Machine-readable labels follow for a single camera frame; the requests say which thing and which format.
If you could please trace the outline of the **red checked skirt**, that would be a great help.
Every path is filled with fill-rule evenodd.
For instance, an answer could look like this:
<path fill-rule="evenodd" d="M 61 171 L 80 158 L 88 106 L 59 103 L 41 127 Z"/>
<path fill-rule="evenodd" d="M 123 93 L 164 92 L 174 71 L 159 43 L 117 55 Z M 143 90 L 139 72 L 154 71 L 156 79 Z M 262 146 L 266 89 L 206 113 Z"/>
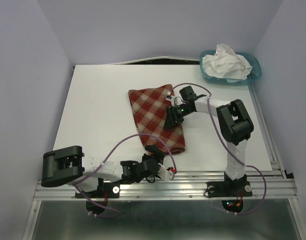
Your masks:
<path fill-rule="evenodd" d="M 166 148 L 169 148 L 176 155 L 185 151 L 183 128 L 178 125 L 169 130 L 163 129 L 166 107 L 171 104 L 166 97 L 172 87 L 166 84 L 156 88 L 130 89 L 128 97 L 136 129 L 142 134 L 140 140 L 143 146 L 156 145 L 166 154 Z"/>

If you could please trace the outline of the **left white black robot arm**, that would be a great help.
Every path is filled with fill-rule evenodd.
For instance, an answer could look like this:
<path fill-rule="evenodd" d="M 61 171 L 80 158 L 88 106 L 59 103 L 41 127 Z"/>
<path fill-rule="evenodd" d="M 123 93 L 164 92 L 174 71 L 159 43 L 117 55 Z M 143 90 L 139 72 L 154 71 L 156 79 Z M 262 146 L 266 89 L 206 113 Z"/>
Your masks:
<path fill-rule="evenodd" d="M 80 189 L 99 197 L 104 192 L 104 184 L 98 179 L 111 183 L 130 185 L 153 177 L 164 181 L 173 178 L 171 171 L 163 166 L 165 154 L 156 145 L 149 145 L 142 161 L 101 162 L 85 156 L 81 146 L 71 146 L 43 155 L 41 186 L 54 188 L 62 185 L 77 185 Z"/>

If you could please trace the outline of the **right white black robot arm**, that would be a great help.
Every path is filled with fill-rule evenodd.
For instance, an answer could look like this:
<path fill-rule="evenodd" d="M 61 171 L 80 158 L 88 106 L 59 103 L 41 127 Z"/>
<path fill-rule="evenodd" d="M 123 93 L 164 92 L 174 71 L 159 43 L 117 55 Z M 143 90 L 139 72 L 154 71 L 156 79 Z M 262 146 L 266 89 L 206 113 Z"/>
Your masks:
<path fill-rule="evenodd" d="M 170 106 L 166 108 L 166 120 L 163 128 L 171 130 L 184 121 L 184 117 L 192 113 L 205 113 L 211 118 L 215 132 L 227 151 L 227 164 L 223 181 L 207 182 L 205 196 L 208 198 L 231 197 L 235 194 L 251 196 L 250 183 L 245 171 L 246 147 L 253 122 L 240 99 L 223 101 L 213 99 L 211 94 L 197 95 L 189 85 L 180 90 L 181 104 L 177 104 L 176 96 L 167 92 L 166 100 Z"/>

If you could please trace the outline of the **white crumpled cloth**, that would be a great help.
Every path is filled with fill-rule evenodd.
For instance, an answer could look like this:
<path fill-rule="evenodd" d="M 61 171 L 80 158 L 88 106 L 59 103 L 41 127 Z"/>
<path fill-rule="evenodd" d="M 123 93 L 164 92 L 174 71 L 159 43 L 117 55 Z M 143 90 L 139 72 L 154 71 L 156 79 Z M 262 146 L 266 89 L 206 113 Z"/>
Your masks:
<path fill-rule="evenodd" d="M 202 57 L 202 68 L 211 77 L 246 80 L 253 67 L 244 56 L 236 54 L 228 45 L 218 44 L 213 55 Z"/>

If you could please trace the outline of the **teal plastic basket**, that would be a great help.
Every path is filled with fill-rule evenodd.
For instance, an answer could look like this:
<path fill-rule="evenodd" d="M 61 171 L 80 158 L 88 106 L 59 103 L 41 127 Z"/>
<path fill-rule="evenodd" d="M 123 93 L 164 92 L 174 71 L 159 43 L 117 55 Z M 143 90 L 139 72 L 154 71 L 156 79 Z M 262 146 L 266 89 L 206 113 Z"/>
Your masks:
<path fill-rule="evenodd" d="M 215 50 L 206 50 L 200 53 L 199 63 L 200 70 L 203 79 L 206 82 L 217 85 L 229 85 L 229 86 L 248 86 L 259 80 L 262 77 L 262 70 L 259 61 L 251 54 L 244 52 L 236 52 L 236 54 L 243 56 L 249 64 L 253 67 L 250 74 L 247 76 L 247 79 L 232 79 L 232 78 L 217 78 L 214 76 L 209 76 L 203 69 L 202 60 L 205 55 L 214 55 Z"/>

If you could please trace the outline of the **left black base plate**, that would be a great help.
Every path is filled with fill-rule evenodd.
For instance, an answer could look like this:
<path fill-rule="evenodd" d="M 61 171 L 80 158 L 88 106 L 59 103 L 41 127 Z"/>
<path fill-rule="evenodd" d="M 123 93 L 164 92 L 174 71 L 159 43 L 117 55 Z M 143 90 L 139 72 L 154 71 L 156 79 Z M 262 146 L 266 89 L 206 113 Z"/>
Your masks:
<path fill-rule="evenodd" d="M 102 179 L 85 181 L 77 186 L 91 199 L 117 199 L 120 194 L 120 184 L 105 182 Z"/>

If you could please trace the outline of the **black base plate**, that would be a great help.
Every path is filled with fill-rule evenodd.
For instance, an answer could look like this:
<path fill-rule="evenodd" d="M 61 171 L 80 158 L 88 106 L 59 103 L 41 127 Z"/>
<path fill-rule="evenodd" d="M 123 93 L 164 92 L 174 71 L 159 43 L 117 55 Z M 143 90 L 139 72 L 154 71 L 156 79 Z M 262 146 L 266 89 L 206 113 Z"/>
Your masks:
<path fill-rule="evenodd" d="M 91 199 L 117 199 L 120 194 L 120 184 L 105 182 L 102 179 L 85 181 L 77 186 Z"/>
<path fill-rule="evenodd" d="M 225 181 L 210 181 L 207 182 L 204 196 L 207 198 L 228 199 L 236 197 L 252 197 L 253 192 L 248 181 L 239 184 Z"/>

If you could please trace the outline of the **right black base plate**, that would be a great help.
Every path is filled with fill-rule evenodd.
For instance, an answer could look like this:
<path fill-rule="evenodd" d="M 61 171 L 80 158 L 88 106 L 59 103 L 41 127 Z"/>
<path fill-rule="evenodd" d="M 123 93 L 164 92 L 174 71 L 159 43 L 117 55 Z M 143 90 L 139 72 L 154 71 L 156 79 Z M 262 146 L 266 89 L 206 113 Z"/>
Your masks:
<path fill-rule="evenodd" d="M 236 197 L 252 197 L 253 192 L 248 181 L 239 184 L 225 181 L 210 181 L 207 182 L 204 196 L 207 198 L 228 199 Z"/>

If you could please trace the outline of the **aluminium frame rail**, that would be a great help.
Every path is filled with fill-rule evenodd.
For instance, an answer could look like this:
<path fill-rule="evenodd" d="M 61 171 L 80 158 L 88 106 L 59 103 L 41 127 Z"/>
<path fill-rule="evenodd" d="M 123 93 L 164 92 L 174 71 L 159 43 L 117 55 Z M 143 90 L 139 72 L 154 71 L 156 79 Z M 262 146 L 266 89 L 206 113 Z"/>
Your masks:
<path fill-rule="evenodd" d="M 297 186 L 294 179 L 283 178 L 281 172 L 265 172 L 267 194 L 265 199 L 296 199 Z M 181 171 L 172 181 L 158 180 L 155 183 L 142 181 L 131 185 L 121 185 L 119 198 L 109 197 L 109 201 L 185 201 L 207 200 L 204 196 L 206 182 L 221 181 L 221 172 Z M 33 196 L 35 201 L 74 201 L 75 188 L 64 185 L 44 188 L 37 184 Z"/>

